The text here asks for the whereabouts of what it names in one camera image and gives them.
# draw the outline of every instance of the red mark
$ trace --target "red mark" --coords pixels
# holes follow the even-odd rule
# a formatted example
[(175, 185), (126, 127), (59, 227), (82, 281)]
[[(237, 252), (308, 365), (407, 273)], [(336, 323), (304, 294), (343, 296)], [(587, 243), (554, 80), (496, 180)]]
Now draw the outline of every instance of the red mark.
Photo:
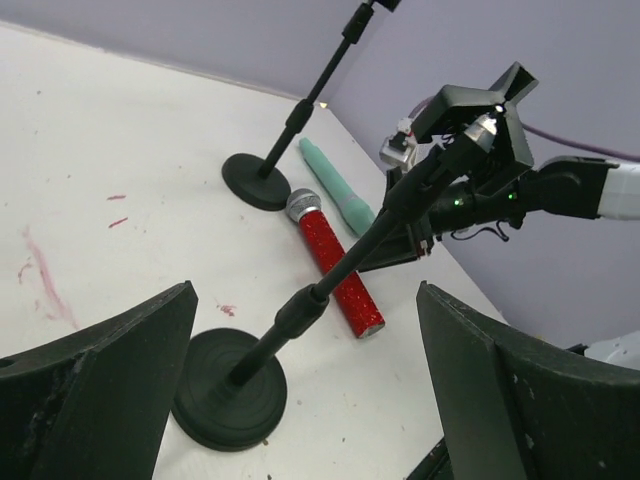
[(32, 268), (33, 264), (31, 262), (27, 262), (24, 264), (24, 266), (20, 269), (20, 271), (18, 272), (18, 283), (20, 285), (22, 285), (22, 275), (24, 275), (24, 271), (27, 270), (28, 268)]
[[(51, 273), (49, 272), (47, 260), (45, 259), (42, 250), (40, 250), (40, 247), (38, 247), (38, 245), (36, 245), (36, 243), (33, 241), (33, 238), (31, 238), (29, 227), (24, 229), (24, 231), (22, 232), (22, 236), (24, 237), (25, 242), (27, 242), (27, 248), (35, 259), (36, 267), (38, 267), (42, 285), (44, 286), (44, 293), (47, 295), (51, 306), (55, 309), (60, 318), (67, 320), (76, 330), (80, 330), (80, 326), (73, 316), (71, 307), (69, 307), (69, 305), (62, 301), (60, 295), (58, 295), (58, 292), (56, 291), (55, 284), (53, 283), (53, 278), (51, 278)], [(55, 316), (52, 314), (47, 314), (47, 318), (53, 320)]]
[(120, 220), (118, 220), (116, 222), (113, 222), (111, 225), (109, 225), (109, 228), (117, 227), (118, 225), (120, 225), (121, 223), (126, 222), (127, 220), (129, 220), (129, 217), (121, 218)]
[(235, 305), (217, 305), (217, 307), (220, 309), (220, 311), (230, 317), (235, 317), (236, 314), (234, 313), (234, 309), (238, 308)]

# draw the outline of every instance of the microphone handle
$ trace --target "microphone handle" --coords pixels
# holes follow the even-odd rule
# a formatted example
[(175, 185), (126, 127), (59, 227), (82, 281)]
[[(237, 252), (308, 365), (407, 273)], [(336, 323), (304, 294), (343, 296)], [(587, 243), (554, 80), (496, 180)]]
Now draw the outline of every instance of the microphone handle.
[[(345, 254), (338, 237), (321, 211), (306, 214), (299, 225), (322, 274), (326, 274)], [(333, 295), (357, 338), (369, 337), (384, 327), (382, 314), (356, 272), (349, 275)]]
[(340, 210), (342, 218), (357, 236), (365, 234), (376, 219), (369, 205), (358, 197), (329, 159), (308, 138), (300, 140), (302, 158)]

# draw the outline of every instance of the lavender wall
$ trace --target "lavender wall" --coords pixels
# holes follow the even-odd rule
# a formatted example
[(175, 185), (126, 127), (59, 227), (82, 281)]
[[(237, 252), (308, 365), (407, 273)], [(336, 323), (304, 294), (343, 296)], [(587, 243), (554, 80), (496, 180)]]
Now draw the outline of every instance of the lavender wall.
[[(541, 82), (524, 121), (640, 152), (640, 2), (404, 0), (331, 101), (372, 158), (397, 120), (451, 83), (483, 87), (513, 61)], [(535, 137), (538, 163), (570, 153)], [(514, 326), (559, 345), (640, 329), (640, 223), (532, 214), (503, 244), (447, 248)], [(429, 261), (423, 260), (425, 277)]]
[[(303, 96), (361, 0), (0, 0), (0, 19), (89, 45)], [(376, 16), (328, 85), (335, 92)]]

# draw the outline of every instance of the cable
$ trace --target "cable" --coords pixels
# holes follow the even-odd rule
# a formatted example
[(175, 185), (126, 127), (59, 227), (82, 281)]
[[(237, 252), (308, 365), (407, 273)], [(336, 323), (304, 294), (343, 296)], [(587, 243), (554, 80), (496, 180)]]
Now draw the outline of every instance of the cable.
[(537, 135), (540, 138), (549, 140), (550, 142), (564, 145), (566, 147), (577, 148), (586, 152), (597, 153), (598, 155), (606, 155), (607, 157), (619, 158), (620, 160), (627, 160), (629, 162), (639, 162), (640, 155), (631, 155), (629, 153), (619, 152), (617, 150), (611, 150), (609, 148), (598, 147), (597, 145), (589, 145), (588, 143), (575, 142), (563, 137), (559, 137), (552, 133), (547, 133), (539, 128), (532, 127), (531, 125), (522, 124), (522, 127), (530, 133)]
[[(429, 102), (433, 99), (433, 97), (425, 98), (422, 100), (409, 114), (409, 118), (415, 118), (418, 114), (427, 106)], [(632, 155), (630, 153), (620, 152), (618, 150), (612, 150), (609, 148), (599, 147), (597, 145), (591, 145), (588, 143), (576, 142), (574, 140), (569, 140), (564, 137), (560, 137), (559, 135), (554, 135), (552, 133), (545, 132), (544, 130), (540, 130), (539, 128), (533, 127), (531, 125), (527, 125), (526, 123), (522, 124), (522, 128), (524, 128), (527, 132), (532, 133), (540, 138), (548, 140), (553, 143), (557, 143), (558, 145), (563, 145), (565, 147), (577, 148), (578, 150), (584, 150), (585, 152), (596, 153), (598, 155), (605, 155), (607, 157), (618, 158), (620, 160), (626, 160), (629, 162), (640, 163), (640, 155)]]
[(477, 232), (469, 235), (468, 237), (459, 237), (457, 236), (458, 232), (451, 232), (451, 238), (453, 238), (454, 240), (457, 240), (459, 242), (464, 242), (466, 240), (471, 240), (472, 238), (477, 237), (478, 235), (480, 235), (482, 232), (491, 232), (493, 233), (496, 237), (498, 237), (500, 240), (502, 240), (503, 242), (508, 242), (509, 241), (509, 236), (504, 233), (504, 230), (502, 230), (502, 227), (500, 226), (501, 223), (507, 223), (504, 220), (498, 220), (496, 222), (496, 228), (493, 227), (483, 227), (480, 230), (478, 230)]

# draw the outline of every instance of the round stand base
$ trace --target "round stand base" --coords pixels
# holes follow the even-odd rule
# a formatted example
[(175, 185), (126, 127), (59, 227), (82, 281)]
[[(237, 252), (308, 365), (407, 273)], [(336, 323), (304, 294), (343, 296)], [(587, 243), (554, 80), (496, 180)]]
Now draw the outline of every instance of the round stand base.
[(224, 162), (222, 178), (233, 193), (260, 210), (275, 212), (284, 209), (291, 195), (289, 182), (274, 168), (267, 178), (258, 176), (264, 160), (248, 153), (238, 153)]
[(171, 410), (180, 427), (201, 445), (223, 452), (246, 450), (278, 426), (287, 382), (275, 358), (243, 387), (228, 380), (231, 369), (257, 342), (229, 328), (191, 339)]

